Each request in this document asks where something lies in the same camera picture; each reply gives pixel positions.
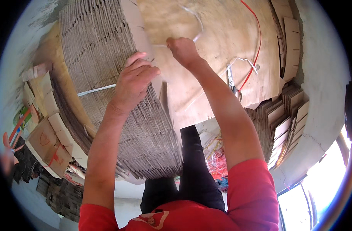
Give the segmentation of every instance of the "corrugated cardboard edge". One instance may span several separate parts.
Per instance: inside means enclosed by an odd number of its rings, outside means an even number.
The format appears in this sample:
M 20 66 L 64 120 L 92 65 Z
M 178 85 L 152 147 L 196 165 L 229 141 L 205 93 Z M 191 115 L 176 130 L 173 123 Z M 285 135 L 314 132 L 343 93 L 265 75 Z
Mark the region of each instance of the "corrugated cardboard edge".
M 289 6 L 288 0 L 271 0 L 271 3 L 275 9 L 276 15 L 279 19 L 279 24 L 281 29 L 284 32 L 285 36 L 285 26 L 284 26 L 284 17 L 293 18 L 293 13 Z
M 298 21 L 284 17 L 285 37 L 287 41 L 287 59 L 283 79 L 288 82 L 296 76 L 299 63 L 300 34 Z

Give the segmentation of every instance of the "cardboard sheet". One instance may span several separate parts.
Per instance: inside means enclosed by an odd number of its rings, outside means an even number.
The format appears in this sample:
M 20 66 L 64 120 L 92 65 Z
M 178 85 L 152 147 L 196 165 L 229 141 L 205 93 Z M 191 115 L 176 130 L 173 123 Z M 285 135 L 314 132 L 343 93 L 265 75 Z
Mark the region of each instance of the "cardboard sheet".
M 297 20 L 284 17 L 284 24 L 287 41 L 287 59 L 283 79 L 288 82 L 297 74 L 300 53 L 300 34 Z

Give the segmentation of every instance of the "cardboard box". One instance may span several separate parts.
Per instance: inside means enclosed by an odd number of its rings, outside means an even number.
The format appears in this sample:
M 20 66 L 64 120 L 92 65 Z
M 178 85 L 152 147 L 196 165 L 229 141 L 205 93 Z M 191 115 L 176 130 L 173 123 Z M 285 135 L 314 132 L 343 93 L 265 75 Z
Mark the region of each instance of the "cardboard box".
M 63 177 L 72 157 L 59 142 L 47 118 L 39 122 L 25 143 L 40 164 L 53 177 Z

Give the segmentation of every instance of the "fist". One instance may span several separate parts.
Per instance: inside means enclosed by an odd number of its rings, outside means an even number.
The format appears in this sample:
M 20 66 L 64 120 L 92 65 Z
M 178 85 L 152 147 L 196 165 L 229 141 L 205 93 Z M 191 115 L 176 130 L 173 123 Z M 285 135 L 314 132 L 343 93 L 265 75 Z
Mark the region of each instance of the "fist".
M 200 60 L 195 43 L 188 38 L 168 38 L 167 47 L 171 50 L 173 57 L 186 69 L 197 60 Z
M 146 88 L 160 74 L 158 67 L 143 60 L 145 52 L 137 52 L 127 59 L 116 85 L 116 94 L 109 106 L 119 113 L 129 113 L 146 96 Z

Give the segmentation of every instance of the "white plastic strap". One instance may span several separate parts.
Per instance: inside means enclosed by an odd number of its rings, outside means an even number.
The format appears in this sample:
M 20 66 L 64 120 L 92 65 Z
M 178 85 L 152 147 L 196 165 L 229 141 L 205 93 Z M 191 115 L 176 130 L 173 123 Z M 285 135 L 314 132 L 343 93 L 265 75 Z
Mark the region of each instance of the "white plastic strap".
M 104 90 L 104 89 L 108 89 L 108 88 L 113 88 L 113 87 L 115 87 L 115 86 L 116 86 L 116 84 L 112 84 L 112 85 L 108 85 L 108 86 L 103 86 L 102 88 L 97 88 L 97 89 L 93 89 L 93 90 L 87 90 L 87 91 L 78 93 L 77 95 L 78 95 L 78 97 L 80 97 L 80 96 L 89 94 L 89 93 L 91 93 L 91 92 L 95 92 L 95 91 L 98 91 L 98 90 Z

